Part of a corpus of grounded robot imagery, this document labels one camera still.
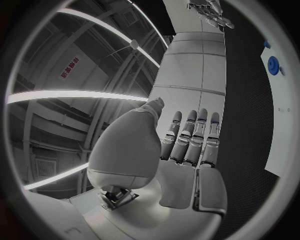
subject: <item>led light strip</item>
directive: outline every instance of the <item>led light strip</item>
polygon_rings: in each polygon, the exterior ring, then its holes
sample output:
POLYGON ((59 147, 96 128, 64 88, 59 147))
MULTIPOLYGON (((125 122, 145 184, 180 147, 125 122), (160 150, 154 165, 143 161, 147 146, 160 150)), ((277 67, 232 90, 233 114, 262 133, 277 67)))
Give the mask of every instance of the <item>led light strip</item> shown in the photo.
MULTIPOLYGON (((97 19, 97 18, 95 18, 91 15, 88 15, 88 14, 83 13, 81 11, 76 11, 76 10, 73 10, 73 9, 69 9, 69 8, 61 8, 61 9, 57 10, 57 12, 58 13, 64 13, 64 14, 71 14, 71 15, 89 20, 89 21, 91 21, 95 24, 98 24, 98 25, 106 28, 107 30, 111 31, 112 33, 118 35, 120 38, 124 39, 127 43, 130 44, 132 42, 132 40, 130 38, 128 38, 127 36, 125 36, 123 33, 119 32, 118 30, 116 30, 112 26, 108 25, 104 21, 101 21, 101 20, 99 20, 99 19, 97 19)), ((155 66, 157 66, 158 68, 160 67, 160 65, 149 54, 147 54, 143 49, 138 47, 137 50, 139 50, 142 54, 144 54, 145 57, 147 57, 152 63, 154 63, 155 66)))
POLYGON ((79 171, 82 170, 82 169, 86 169, 88 166, 89 166, 89 163, 87 162, 87 163, 85 163, 85 164, 83 164, 83 165, 81 165, 81 166, 75 167, 75 168, 73 168, 73 169, 71 169, 71 170, 69 170, 69 171, 65 171, 65 172, 63 172, 63 173, 61 173, 61 174, 58 174, 58 175, 56 175, 56 176, 49 177, 49 178, 47 178, 47 179, 45 179, 45 180, 38 181, 38 182, 35 182, 35 183, 32 183, 32 184, 23 186, 23 188, 24 188, 25 190, 30 190, 30 189, 38 188, 38 187, 40 187, 40 186, 43 186, 43 185, 46 185, 46 184, 55 182, 55 181, 57 181, 57 180, 59 180, 59 179, 65 178, 65 177, 67 177, 67 176, 69 176, 69 175, 71 175, 71 174, 74 174, 74 173, 76 173, 76 172, 79 172, 79 171))
POLYGON ((103 98, 103 99, 123 99, 147 102, 148 98, 139 96, 129 96, 109 92, 80 91, 80 90, 41 90, 28 91, 9 95, 6 103, 12 104, 20 101, 48 98, 103 98))
POLYGON ((155 27, 155 25, 153 24, 153 22, 147 17, 147 15, 132 1, 127 0, 128 2, 130 2, 135 8, 136 10, 138 10, 143 16, 144 18, 151 24, 151 26, 155 29, 155 31, 157 32, 157 34, 160 36, 162 42, 164 43, 164 45, 166 46, 166 48, 169 48, 168 44, 166 43, 165 39, 163 38, 163 36, 161 35, 161 33, 159 32, 159 30, 155 27))

